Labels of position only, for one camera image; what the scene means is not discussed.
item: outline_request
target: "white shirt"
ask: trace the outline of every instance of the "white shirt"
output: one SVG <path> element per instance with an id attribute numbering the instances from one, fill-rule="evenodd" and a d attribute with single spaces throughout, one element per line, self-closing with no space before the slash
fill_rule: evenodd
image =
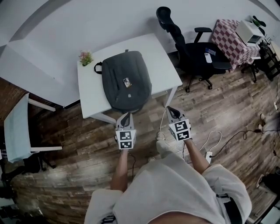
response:
<path id="1" fill-rule="evenodd" d="M 162 214 L 182 212 L 211 223 L 230 224 L 216 193 L 227 193 L 234 199 L 245 223 L 252 204 L 237 176 L 219 164 L 201 175 L 178 155 L 171 154 L 143 166 L 124 193 L 94 191 L 85 223 L 99 224 L 108 217 L 112 223 L 147 224 Z"/>

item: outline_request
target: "checkered tablecloth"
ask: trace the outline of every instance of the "checkered tablecloth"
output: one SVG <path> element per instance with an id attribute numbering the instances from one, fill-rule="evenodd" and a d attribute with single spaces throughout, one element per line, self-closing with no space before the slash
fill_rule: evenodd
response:
<path id="1" fill-rule="evenodd" d="M 252 64 L 253 59 L 259 55 L 259 46 L 249 47 L 236 34 L 237 20 L 218 19 L 211 41 L 218 45 L 219 49 L 230 60 L 232 69 L 244 63 Z"/>

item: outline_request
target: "chair armrest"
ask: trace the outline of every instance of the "chair armrest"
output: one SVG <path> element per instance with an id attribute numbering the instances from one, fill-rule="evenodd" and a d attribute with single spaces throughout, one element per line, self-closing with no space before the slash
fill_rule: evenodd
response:
<path id="1" fill-rule="evenodd" d="M 212 32 L 213 32 L 210 28 L 207 28 L 207 27 L 197 27 L 197 28 L 194 28 L 194 31 L 195 31 L 196 33 L 198 33 L 198 32 L 202 32 L 202 33 L 212 33 Z"/>
<path id="2" fill-rule="evenodd" d="M 231 69 L 231 64 L 229 62 L 212 62 L 215 69 Z"/>

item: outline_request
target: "backpack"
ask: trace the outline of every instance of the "backpack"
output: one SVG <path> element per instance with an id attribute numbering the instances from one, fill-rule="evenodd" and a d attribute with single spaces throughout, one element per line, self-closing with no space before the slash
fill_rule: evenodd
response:
<path id="1" fill-rule="evenodd" d="M 102 66 L 102 72 L 96 66 Z M 138 51 L 126 51 L 95 65 L 102 74 L 103 88 L 112 109 L 127 113 L 141 110 L 152 84 L 144 59 Z"/>

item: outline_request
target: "white box appliance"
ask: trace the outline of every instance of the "white box appliance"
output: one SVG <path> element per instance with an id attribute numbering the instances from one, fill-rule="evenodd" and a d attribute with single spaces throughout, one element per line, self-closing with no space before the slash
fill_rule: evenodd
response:
<path id="1" fill-rule="evenodd" d="M 255 24 L 244 20 L 241 20 L 235 32 L 247 46 L 258 45 L 264 38 Z"/>

